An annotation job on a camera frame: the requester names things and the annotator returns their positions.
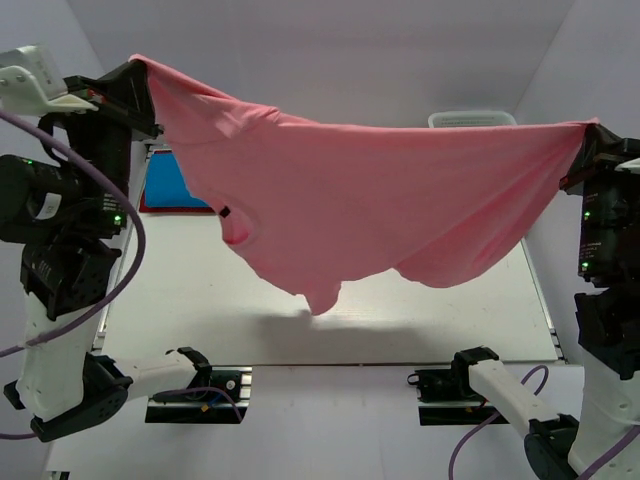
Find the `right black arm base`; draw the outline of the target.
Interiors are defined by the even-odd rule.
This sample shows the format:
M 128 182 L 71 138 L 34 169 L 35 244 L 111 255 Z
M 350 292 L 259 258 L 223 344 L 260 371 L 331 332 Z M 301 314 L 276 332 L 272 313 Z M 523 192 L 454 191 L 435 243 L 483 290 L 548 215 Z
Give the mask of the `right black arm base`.
M 463 391 L 450 369 L 420 369 L 407 377 L 417 391 L 421 426 L 477 426 L 497 410 L 476 393 Z

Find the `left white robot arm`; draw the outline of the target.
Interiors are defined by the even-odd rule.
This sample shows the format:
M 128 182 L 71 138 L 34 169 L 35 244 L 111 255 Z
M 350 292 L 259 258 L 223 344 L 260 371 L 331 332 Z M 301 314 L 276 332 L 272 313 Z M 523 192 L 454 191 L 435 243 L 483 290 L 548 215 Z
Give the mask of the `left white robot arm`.
M 31 435 L 50 442 L 100 425 L 132 399 L 198 402 L 211 391 L 211 365 L 182 347 L 152 361 L 92 351 L 120 250 L 109 241 L 141 220 L 129 200 L 131 146 L 160 129 L 138 60 L 98 79 L 64 80 L 68 106 L 40 107 L 18 127 L 48 155 L 1 158 L 1 238 L 22 246 L 20 282 L 28 320 L 19 378 L 4 394 L 31 414 Z

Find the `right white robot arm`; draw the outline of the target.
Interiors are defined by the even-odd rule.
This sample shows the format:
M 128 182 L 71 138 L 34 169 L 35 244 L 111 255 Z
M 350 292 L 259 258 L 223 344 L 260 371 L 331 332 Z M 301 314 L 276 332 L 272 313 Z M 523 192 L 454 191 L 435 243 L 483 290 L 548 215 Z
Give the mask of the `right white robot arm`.
M 539 479 L 639 476 L 639 142 L 589 126 L 561 190 L 581 199 L 574 296 L 583 371 L 578 418 L 555 411 L 489 348 L 459 351 L 451 384 L 519 433 Z

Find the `pink t shirt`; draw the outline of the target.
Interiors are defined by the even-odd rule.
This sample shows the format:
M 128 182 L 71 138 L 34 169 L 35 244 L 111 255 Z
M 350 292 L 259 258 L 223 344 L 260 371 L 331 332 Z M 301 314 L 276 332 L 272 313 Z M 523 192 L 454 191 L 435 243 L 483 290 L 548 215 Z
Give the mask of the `pink t shirt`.
M 554 198 L 587 129 L 324 124 L 146 67 L 189 193 L 260 278 L 316 315 L 344 282 L 391 269 L 433 288 L 482 275 Z

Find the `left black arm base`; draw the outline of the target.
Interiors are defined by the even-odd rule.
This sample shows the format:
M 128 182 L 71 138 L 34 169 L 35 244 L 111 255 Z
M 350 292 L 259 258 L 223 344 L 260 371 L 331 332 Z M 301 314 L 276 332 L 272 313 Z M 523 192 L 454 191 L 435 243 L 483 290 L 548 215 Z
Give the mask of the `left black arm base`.
M 157 394 L 147 403 L 145 422 L 164 425 L 238 425 L 249 406 L 251 367 L 214 367 L 194 380 L 189 393 Z

